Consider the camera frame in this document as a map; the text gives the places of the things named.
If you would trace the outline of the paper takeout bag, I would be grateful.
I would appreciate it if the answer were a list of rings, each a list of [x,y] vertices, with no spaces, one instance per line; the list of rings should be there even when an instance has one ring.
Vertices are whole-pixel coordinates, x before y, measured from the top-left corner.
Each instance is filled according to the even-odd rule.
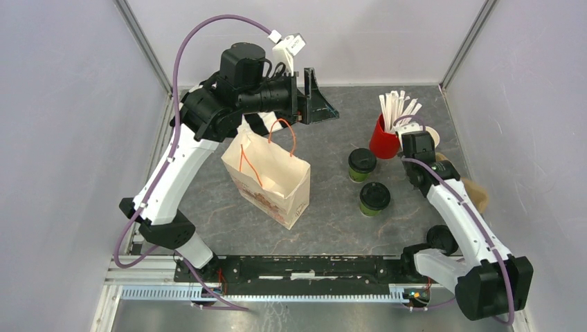
[[[310,203],[311,165],[295,156],[295,133],[289,150],[272,134],[237,134],[222,162],[242,197],[290,230]]]

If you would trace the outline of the brown cardboard cup carrier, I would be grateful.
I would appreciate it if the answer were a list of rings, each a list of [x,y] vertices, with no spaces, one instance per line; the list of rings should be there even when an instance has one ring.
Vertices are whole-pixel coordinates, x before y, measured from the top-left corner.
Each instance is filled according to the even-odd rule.
[[[483,214],[489,205],[487,190],[468,178],[461,177],[460,180],[463,182],[466,193],[477,211]]]

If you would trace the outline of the green paper coffee cup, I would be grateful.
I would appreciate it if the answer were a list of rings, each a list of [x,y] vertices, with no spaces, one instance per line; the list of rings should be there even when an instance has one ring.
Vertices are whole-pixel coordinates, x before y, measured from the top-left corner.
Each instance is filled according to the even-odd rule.
[[[364,182],[369,175],[373,172],[372,169],[357,169],[353,166],[349,166],[348,175],[351,181],[355,183]]]

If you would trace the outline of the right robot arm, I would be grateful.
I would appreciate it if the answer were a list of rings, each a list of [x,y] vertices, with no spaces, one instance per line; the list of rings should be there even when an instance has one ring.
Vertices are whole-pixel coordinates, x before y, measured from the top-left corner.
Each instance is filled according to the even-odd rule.
[[[525,308],[534,267],[526,256],[516,257],[491,231],[469,198],[460,174],[448,160],[436,159],[427,131],[400,136],[401,162],[406,175],[437,210],[464,260],[448,249],[421,243],[404,248],[400,274],[408,282],[429,277],[454,295],[471,321],[492,317],[513,325]]]

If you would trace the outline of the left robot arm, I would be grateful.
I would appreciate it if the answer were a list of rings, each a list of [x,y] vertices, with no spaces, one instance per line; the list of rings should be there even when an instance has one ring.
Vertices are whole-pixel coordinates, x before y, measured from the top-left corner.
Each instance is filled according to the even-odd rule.
[[[275,47],[274,60],[256,44],[240,42],[226,49],[219,70],[179,102],[170,144],[144,188],[120,202],[146,241],[178,252],[201,282],[216,276],[217,262],[179,204],[206,159],[221,142],[243,131],[266,136],[276,125],[339,117],[312,68],[304,70],[303,90],[297,88],[292,62],[283,44]]]

